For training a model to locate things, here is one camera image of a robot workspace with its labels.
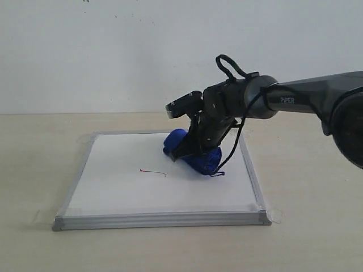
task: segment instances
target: white wall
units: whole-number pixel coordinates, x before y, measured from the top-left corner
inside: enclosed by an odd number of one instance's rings
[[[225,79],[363,70],[359,0],[2,0],[0,113],[164,111]]]

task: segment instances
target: beige table surface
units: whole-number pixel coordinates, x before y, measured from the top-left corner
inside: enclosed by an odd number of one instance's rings
[[[308,114],[244,129],[280,224],[50,230],[88,134],[187,126],[164,113],[0,116],[0,271],[363,271],[363,171]]]

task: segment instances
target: wooden table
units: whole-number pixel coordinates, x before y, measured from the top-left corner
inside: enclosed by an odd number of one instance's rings
[[[151,114],[0,116],[0,271],[363,271],[363,178],[317,117],[244,128],[272,226],[52,232],[87,136],[172,129]]]

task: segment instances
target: robotic arm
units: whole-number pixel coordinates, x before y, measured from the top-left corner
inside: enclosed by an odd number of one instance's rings
[[[235,78],[221,60],[243,79]],[[186,156],[203,156],[217,148],[232,128],[237,140],[247,118],[268,119],[278,111],[315,113],[324,135],[332,135],[340,152],[363,168],[363,71],[334,74],[279,83],[258,72],[245,73],[228,56],[219,55],[217,66],[228,79],[201,91],[193,91],[166,105],[169,118],[187,115],[187,135],[170,152],[173,161]],[[237,141],[227,159],[233,155]]]

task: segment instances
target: blue cloth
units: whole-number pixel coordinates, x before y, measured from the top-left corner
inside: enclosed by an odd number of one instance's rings
[[[164,141],[163,152],[169,156],[170,151],[178,146],[185,135],[187,135],[187,132],[184,129],[173,130]],[[211,150],[202,157],[187,156],[182,158],[182,160],[184,160],[190,167],[204,176],[210,175],[214,170],[216,170],[221,159],[222,150],[219,147]]]

